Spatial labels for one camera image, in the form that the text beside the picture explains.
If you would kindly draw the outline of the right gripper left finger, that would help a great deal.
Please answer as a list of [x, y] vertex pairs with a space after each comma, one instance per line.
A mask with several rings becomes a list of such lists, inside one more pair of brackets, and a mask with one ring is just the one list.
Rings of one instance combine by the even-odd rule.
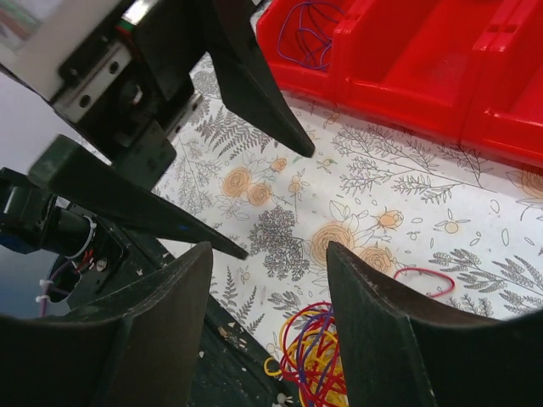
[[200, 243], [63, 316], [1, 319], [4, 406], [184, 406], [213, 266]]

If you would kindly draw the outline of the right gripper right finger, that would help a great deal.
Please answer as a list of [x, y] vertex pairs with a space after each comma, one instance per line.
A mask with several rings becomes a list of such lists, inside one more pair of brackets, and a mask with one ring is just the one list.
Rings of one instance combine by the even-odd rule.
[[499, 321], [451, 308], [335, 242], [327, 278], [350, 405], [541, 405], [540, 311]]

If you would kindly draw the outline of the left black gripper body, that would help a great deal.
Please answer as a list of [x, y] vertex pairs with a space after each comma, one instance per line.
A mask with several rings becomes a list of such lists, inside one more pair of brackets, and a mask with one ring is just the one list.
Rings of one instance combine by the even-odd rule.
[[199, 102], [196, 23], [187, 1], [4, 1], [1, 68], [151, 189], [176, 157], [169, 133]]

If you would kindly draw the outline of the red three-compartment tray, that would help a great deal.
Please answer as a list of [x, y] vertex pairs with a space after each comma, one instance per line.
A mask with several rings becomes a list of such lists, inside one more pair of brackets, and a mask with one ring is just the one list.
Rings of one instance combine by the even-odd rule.
[[257, 40], [284, 90], [542, 163], [539, 1], [274, 1]]

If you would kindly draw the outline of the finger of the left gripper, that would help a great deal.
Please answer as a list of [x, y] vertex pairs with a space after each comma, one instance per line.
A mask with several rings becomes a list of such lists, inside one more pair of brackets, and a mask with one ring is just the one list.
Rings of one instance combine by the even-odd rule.
[[297, 154], [315, 145], [287, 105], [257, 43], [245, 1], [204, 1], [203, 32], [221, 98], [240, 118]]
[[28, 171], [36, 186], [126, 229], [184, 243], [208, 242], [237, 259], [248, 252], [173, 203], [123, 178], [81, 144], [58, 135]]

